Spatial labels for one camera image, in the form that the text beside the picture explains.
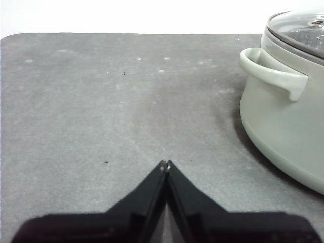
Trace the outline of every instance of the glass lid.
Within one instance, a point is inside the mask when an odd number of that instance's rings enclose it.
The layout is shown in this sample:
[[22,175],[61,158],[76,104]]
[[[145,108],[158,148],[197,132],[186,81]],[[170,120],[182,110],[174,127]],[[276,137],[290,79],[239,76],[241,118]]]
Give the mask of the glass lid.
[[324,58],[324,6],[276,14],[269,19],[268,29],[283,42]]

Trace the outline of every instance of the lid rim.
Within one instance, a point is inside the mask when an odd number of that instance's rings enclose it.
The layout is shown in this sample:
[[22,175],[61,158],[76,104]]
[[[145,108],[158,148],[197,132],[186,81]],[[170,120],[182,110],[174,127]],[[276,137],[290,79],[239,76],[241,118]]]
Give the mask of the lid rim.
[[272,15],[269,19],[268,19],[268,22],[267,22],[267,29],[269,30],[269,32],[274,35],[275,37],[277,37],[278,39],[280,39],[281,41],[285,42],[286,44],[292,46],[293,48],[297,48],[303,52],[306,52],[310,55],[313,55],[317,58],[321,58],[321,59],[324,59],[324,51],[321,51],[319,49],[316,49],[316,48],[313,48],[313,47],[310,47],[306,44],[303,44],[295,39],[292,39],[282,33],[280,33],[279,31],[276,31],[272,25],[271,25],[271,20],[278,16],[278,15],[281,15],[281,14],[285,14],[285,13],[288,13],[288,12],[291,12],[291,11],[286,11],[286,12],[281,12],[281,13],[278,13],[278,14],[274,14]]
[[324,58],[318,57],[318,56],[313,55],[309,52],[305,52],[304,50],[298,49],[298,48],[286,43],[285,41],[283,41],[282,39],[280,39],[276,35],[274,35],[268,27],[265,28],[264,34],[267,37],[269,37],[270,40],[272,40],[274,43],[276,43],[280,47],[286,49],[287,51],[289,51],[293,54],[296,54],[297,56],[300,56],[302,58],[305,58],[311,62],[314,62],[314,63],[324,66]]

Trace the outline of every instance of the white wall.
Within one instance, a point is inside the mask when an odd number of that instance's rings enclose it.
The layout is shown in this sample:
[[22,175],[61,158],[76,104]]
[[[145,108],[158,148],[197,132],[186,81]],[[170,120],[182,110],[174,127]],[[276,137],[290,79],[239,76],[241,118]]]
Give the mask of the white wall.
[[1,38],[25,32],[260,34],[272,14],[310,4],[306,0],[1,0]]

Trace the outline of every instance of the black plastic object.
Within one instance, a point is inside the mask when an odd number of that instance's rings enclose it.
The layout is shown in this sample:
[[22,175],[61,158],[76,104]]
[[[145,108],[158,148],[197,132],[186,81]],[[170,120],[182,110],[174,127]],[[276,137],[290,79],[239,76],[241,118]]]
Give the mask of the black plastic object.
[[149,242],[166,203],[188,243],[321,242],[310,223],[300,216],[227,212],[199,191],[171,161],[160,162],[106,213],[31,219],[12,242]]

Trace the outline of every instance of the cooking pot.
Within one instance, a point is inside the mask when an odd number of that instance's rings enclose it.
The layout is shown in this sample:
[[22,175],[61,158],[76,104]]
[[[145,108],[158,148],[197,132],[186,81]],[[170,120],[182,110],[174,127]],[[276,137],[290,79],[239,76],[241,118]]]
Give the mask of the cooking pot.
[[278,168],[324,194],[324,8],[270,17],[261,48],[240,54],[249,75],[243,126]]

